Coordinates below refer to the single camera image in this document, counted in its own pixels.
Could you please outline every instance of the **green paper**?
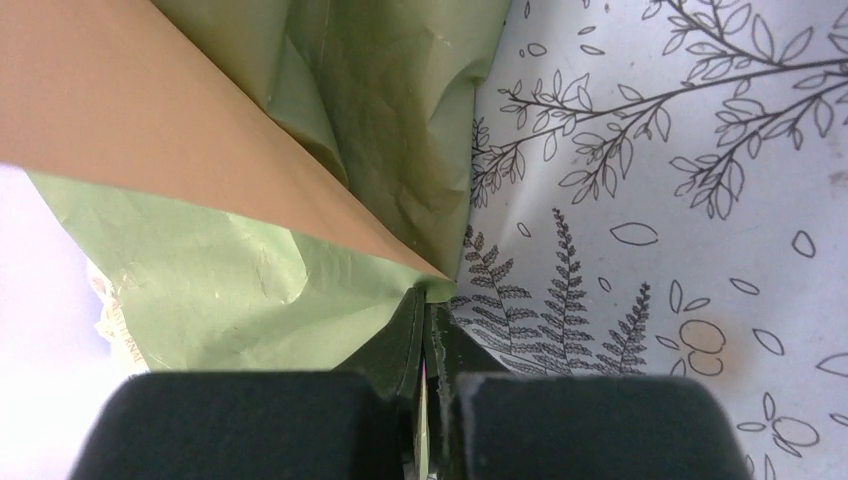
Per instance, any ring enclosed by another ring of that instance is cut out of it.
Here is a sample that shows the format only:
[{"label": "green paper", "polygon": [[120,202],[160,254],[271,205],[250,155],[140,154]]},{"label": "green paper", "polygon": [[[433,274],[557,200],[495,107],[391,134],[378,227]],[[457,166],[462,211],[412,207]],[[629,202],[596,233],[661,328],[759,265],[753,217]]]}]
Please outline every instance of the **green paper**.
[{"label": "green paper", "polygon": [[453,278],[474,88],[509,0],[153,0],[408,247]]},{"label": "green paper", "polygon": [[392,317],[406,291],[448,281],[286,228],[178,200],[30,172],[113,282],[153,370],[330,369]]}]

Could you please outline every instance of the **leafy branch illustration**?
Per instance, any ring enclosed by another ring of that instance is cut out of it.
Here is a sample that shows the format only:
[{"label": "leafy branch illustration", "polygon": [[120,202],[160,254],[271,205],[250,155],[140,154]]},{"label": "leafy branch illustration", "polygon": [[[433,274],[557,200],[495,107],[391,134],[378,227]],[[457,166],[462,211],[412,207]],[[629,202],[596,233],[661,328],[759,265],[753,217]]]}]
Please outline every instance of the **leafy branch illustration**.
[{"label": "leafy branch illustration", "polygon": [[[754,12],[751,3],[662,0],[651,3],[642,19],[656,17],[664,7],[671,10],[668,22],[672,29],[663,55],[683,49],[696,59],[681,87],[646,97],[631,86],[619,84],[624,102],[609,109],[595,107],[588,73],[566,84],[557,70],[548,88],[539,79],[529,92],[521,81],[512,88],[499,89],[506,98],[501,111],[515,116],[518,131],[528,124],[531,131],[504,144],[489,144],[488,136],[485,143],[475,143],[475,207],[488,205],[489,195],[501,188],[502,179],[516,183],[524,178],[526,159],[522,150],[529,142],[544,141],[542,160],[547,162],[556,156],[563,138],[575,144],[578,159],[582,157],[587,167],[559,182],[576,190],[572,203],[579,204],[590,194],[598,200],[603,191],[614,198],[619,183],[630,171],[636,140],[644,137],[650,141],[655,134],[664,142],[669,140],[672,117],[666,105],[670,101],[701,90],[732,87],[732,96],[716,112],[721,121],[716,129],[718,151],[697,156],[694,161],[681,156],[671,162],[688,174],[675,196],[691,195],[691,208],[703,206],[710,218],[718,215],[726,219],[744,189],[743,163],[755,159],[764,142],[787,138],[800,150],[805,137],[802,121],[811,119],[824,138],[834,125],[835,108],[848,104],[848,9],[833,22],[827,35],[837,56],[802,62],[799,59],[816,33],[812,26],[778,49],[776,45],[783,42],[775,41],[768,23]],[[792,90],[800,92],[802,98],[768,110],[748,94],[753,83],[785,75],[800,78]],[[578,131],[585,122],[605,123],[609,132]]]},{"label": "leafy branch illustration", "polygon": [[480,318],[457,318],[460,325],[470,327],[471,331],[483,339],[493,349],[508,353],[524,353],[528,346],[526,340],[541,337],[537,330],[517,325],[525,318],[538,318],[538,314],[529,308],[509,307],[505,301],[510,299],[529,299],[530,292],[526,289],[503,283],[512,270],[512,258],[498,263],[500,252],[498,246],[492,246],[485,251],[485,238],[481,232],[474,235],[471,225],[465,232],[463,246],[469,251],[465,260],[471,263],[468,271],[474,275],[471,284],[486,290],[486,294],[475,294],[471,297],[460,296],[452,301],[456,308],[471,302],[476,305],[471,309]]},{"label": "leafy branch illustration", "polygon": [[603,343],[603,347],[609,355],[605,353],[595,355],[599,362],[594,363],[592,368],[602,375],[645,374],[638,367],[646,364],[645,359],[640,357],[639,354],[647,349],[643,342],[645,341],[645,327],[649,317],[648,309],[651,296],[648,291],[650,289],[651,287],[647,283],[642,284],[631,312],[625,316],[625,321],[619,320],[618,322],[619,331],[609,331],[610,338],[613,341]]}]

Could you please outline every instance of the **fern illustration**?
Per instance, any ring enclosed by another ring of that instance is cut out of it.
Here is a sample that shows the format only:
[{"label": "fern illustration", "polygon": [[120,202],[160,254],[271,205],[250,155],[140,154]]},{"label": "fern illustration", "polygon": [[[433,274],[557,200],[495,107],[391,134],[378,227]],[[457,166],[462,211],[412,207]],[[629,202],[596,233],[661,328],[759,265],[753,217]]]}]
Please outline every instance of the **fern illustration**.
[{"label": "fern illustration", "polygon": [[529,308],[507,307],[504,300],[529,299],[530,292],[525,288],[502,283],[512,270],[512,258],[498,265],[498,246],[492,246],[485,252],[485,238],[481,232],[474,235],[469,225],[465,232],[463,245],[470,250],[465,254],[465,260],[471,263],[468,272],[473,274],[471,284],[485,290],[488,294],[475,294],[469,297],[456,297],[452,307],[456,308],[475,302],[471,309],[480,316],[475,320],[457,318],[457,323],[470,327],[471,332],[481,338],[489,348],[500,353],[521,354],[532,349],[527,340],[539,338],[537,329],[522,327],[517,323],[526,318],[538,318],[539,314]]},{"label": "fern illustration", "polygon": [[603,353],[595,355],[600,363],[593,364],[592,368],[602,375],[645,374],[637,366],[645,365],[645,359],[639,354],[647,348],[642,342],[645,341],[645,323],[649,316],[648,302],[651,296],[648,295],[648,290],[650,289],[647,283],[642,284],[639,296],[636,297],[636,304],[633,305],[631,313],[625,317],[627,321],[618,322],[620,331],[609,331],[613,343],[604,342],[603,347],[612,356]]},{"label": "fern illustration", "polygon": [[560,264],[556,266],[559,278],[551,279],[551,287],[548,288],[551,298],[545,300],[545,305],[549,312],[541,315],[547,324],[539,327],[545,338],[536,343],[539,353],[533,355],[533,358],[549,372],[571,375],[574,368],[590,368],[587,361],[574,357],[591,357],[592,352],[582,342],[594,339],[588,333],[574,328],[589,323],[580,315],[586,311],[580,302],[586,296],[586,291],[580,289],[583,283],[583,277],[577,275],[580,262],[574,259],[577,250],[571,244],[565,216],[558,208],[553,209],[553,214],[559,237],[560,250],[557,251],[557,257]]}]

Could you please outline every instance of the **leaf drawing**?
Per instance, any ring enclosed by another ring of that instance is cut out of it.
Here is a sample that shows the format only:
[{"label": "leaf drawing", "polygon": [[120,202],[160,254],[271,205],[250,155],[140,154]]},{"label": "leaf drawing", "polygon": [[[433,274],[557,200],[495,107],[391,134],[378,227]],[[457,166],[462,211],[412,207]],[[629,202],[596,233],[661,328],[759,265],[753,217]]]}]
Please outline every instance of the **leaf drawing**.
[{"label": "leaf drawing", "polygon": [[680,304],[683,302],[683,288],[677,280],[671,281],[671,289],[668,292],[668,305],[674,313],[680,313]]},{"label": "leaf drawing", "polygon": [[587,55],[593,55],[593,56],[601,56],[601,55],[607,54],[607,52],[601,50],[600,48],[593,47],[591,45],[580,45],[580,50],[583,50],[583,53],[585,53]]},{"label": "leaf drawing", "polygon": [[751,282],[740,278],[731,278],[730,283],[740,292],[748,295],[759,295],[760,289]]},{"label": "leaf drawing", "polygon": [[674,340],[670,338],[666,338],[660,335],[656,336],[657,341],[665,348],[670,348],[672,350],[680,350],[680,345],[677,344]]},{"label": "leaf drawing", "polygon": [[774,444],[777,445],[777,447],[783,450],[784,452],[792,455],[795,458],[801,458],[801,452],[799,452],[798,449],[794,446],[788,444],[786,440],[784,440],[780,436],[772,435],[772,441],[774,441]]},{"label": "leaf drawing", "polygon": [[774,58],[774,37],[766,21],[759,14],[754,15],[753,33],[754,48],[768,59]]},{"label": "leaf drawing", "polygon": [[780,55],[778,59],[779,63],[790,62],[798,58],[807,47],[810,45],[810,40],[813,38],[813,27],[807,27],[801,33],[795,36],[792,40],[789,41],[789,44],[786,45],[786,48],[783,50],[783,53]]},{"label": "leaf drawing", "polygon": [[471,303],[471,299],[468,297],[453,297],[451,299],[451,310],[458,310],[469,303]]},{"label": "leaf drawing", "polygon": [[742,432],[762,432],[766,426],[760,422],[742,422],[736,425],[736,429]]},{"label": "leaf drawing", "polygon": [[748,470],[748,475],[754,478],[754,459],[750,455],[745,455],[745,469]]},{"label": "leaf drawing", "polygon": [[671,367],[669,375],[672,377],[685,377],[686,362],[684,362],[682,358],[677,359],[677,362],[675,362],[674,366]]},{"label": "leaf drawing", "polygon": [[769,392],[763,394],[763,416],[766,421],[774,420],[774,415],[777,408],[775,407],[774,397]]},{"label": "leaf drawing", "polygon": [[458,317],[457,322],[468,325],[473,334],[494,350],[520,352],[526,348],[528,340],[541,335],[517,325],[522,319],[537,318],[539,315],[535,311],[506,305],[507,300],[532,298],[526,289],[503,283],[512,270],[513,259],[498,263],[498,246],[486,250],[482,232],[475,236],[470,225],[465,232],[463,246],[467,250],[465,260],[470,263],[468,272],[473,275],[470,283],[486,293],[457,297],[456,302],[475,303],[471,310],[479,316],[474,320]]},{"label": "leaf drawing", "polygon": [[643,342],[649,317],[650,289],[647,283],[642,284],[631,312],[625,316],[625,321],[618,322],[619,330],[609,331],[612,342],[604,342],[602,345],[608,354],[595,355],[599,362],[593,364],[593,368],[602,375],[645,374],[638,367],[646,365],[645,359],[639,355],[647,349]]},{"label": "leaf drawing", "polygon": [[814,258],[816,256],[816,244],[810,238],[810,234],[804,230],[798,230],[792,239],[792,249],[802,257]]},{"label": "leaf drawing", "polygon": [[527,238],[532,237],[532,235],[530,235],[530,229],[527,228],[527,225],[524,225],[524,222],[518,222],[515,226],[518,228],[518,232],[521,233],[521,235]]},{"label": "leaf drawing", "polygon": [[[685,56],[691,61],[680,87],[645,94],[638,86],[619,84],[623,99],[603,109],[596,107],[599,102],[588,73],[569,81],[557,71],[553,81],[540,78],[532,90],[498,89],[506,102],[501,111],[515,116],[517,130],[532,130],[508,143],[474,151],[472,202],[476,208],[488,205],[489,195],[500,190],[502,179],[512,183],[523,180],[523,171],[517,171],[525,165],[523,145],[543,142],[544,148],[534,150],[541,154],[527,161],[550,162],[562,156],[565,137],[576,145],[575,162],[585,162],[579,175],[559,182],[573,190],[572,204],[598,201],[607,195],[615,198],[634,158],[640,158],[639,144],[655,139],[671,142],[676,123],[675,110],[669,108],[672,103],[685,105],[683,98],[696,92],[726,91],[727,97],[714,110],[720,122],[714,132],[715,149],[688,158],[672,156],[672,166],[683,175],[672,191],[675,197],[686,198],[690,209],[706,213],[710,219],[727,220],[743,197],[746,165],[760,155],[764,143],[783,141],[800,151],[812,136],[824,138],[835,128],[848,125],[848,117],[840,111],[848,108],[848,29],[836,27],[848,22],[844,9],[836,14],[835,30],[827,34],[835,51],[825,59],[814,56],[810,48],[818,36],[817,27],[783,35],[750,2],[652,1],[641,17],[643,21],[667,22],[668,36],[660,47],[663,55]],[[594,27],[585,27],[578,35],[591,31]],[[528,51],[541,53],[531,45]],[[581,45],[587,54],[603,53],[596,46]],[[801,95],[768,95],[782,100],[766,108],[765,98],[758,98],[757,93],[771,92],[774,79],[793,79],[794,75],[798,75],[794,89]],[[581,128],[587,124],[592,128]]]},{"label": "leaf drawing", "polygon": [[816,368],[831,375],[848,378],[848,352],[825,357]]},{"label": "leaf drawing", "polygon": [[601,289],[607,293],[612,290],[612,285],[610,285],[609,280],[604,277],[598,277],[598,285],[600,285]]},{"label": "leaf drawing", "polygon": [[659,234],[650,225],[639,222],[622,223],[610,229],[616,240],[627,245],[644,247],[659,242]]},{"label": "leaf drawing", "polygon": [[777,335],[760,328],[754,328],[752,331],[754,332],[754,338],[757,339],[757,342],[759,342],[763,348],[778,357],[782,357],[786,354],[786,349],[783,348],[783,342],[777,338]]},{"label": "leaf drawing", "polygon": [[846,7],[845,10],[843,10],[842,13],[839,15],[839,17],[837,17],[836,20],[833,22],[834,29],[840,29],[845,27],[848,27],[848,7]]},{"label": "leaf drawing", "polygon": [[527,45],[527,53],[533,55],[534,57],[541,57],[542,55],[548,53],[548,49],[541,43],[533,42]]},{"label": "leaf drawing", "polygon": [[586,291],[581,288],[583,278],[578,275],[580,262],[575,258],[577,250],[572,245],[565,216],[558,208],[553,209],[553,216],[559,264],[557,277],[551,279],[548,288],[550,297],[545,300],[548,311],[541,315],[546,323],[539,327],[543,338],[536,343],[533,358],[551,372],[570,375],[575,368],[590,368],[581,357],[591,358],[592,352],[584,343],[594,338],[578,328],[589,323],[582,315],[586,311],[582,303]]},{"label": "leaf drawing", "polygon": [[763,480],[777,480],[777,474],[774,473],[774,465],[771,463],[771,457],[766,454],[765,459],[765,477]]},{"label": "leaf drawing", "polygon": [[696,298],[691,302],[687,303],[685,307],[683,307],[684,312],[692,312],[695,310],[699,310],[701,308],[706,307],[710,304],[710,299],[706,297]]},{"label": "leaf drawing", "polygon": [[841,413],[831,413],[830,419],[843,427],[848,427],[848,416],[842,415]]}]

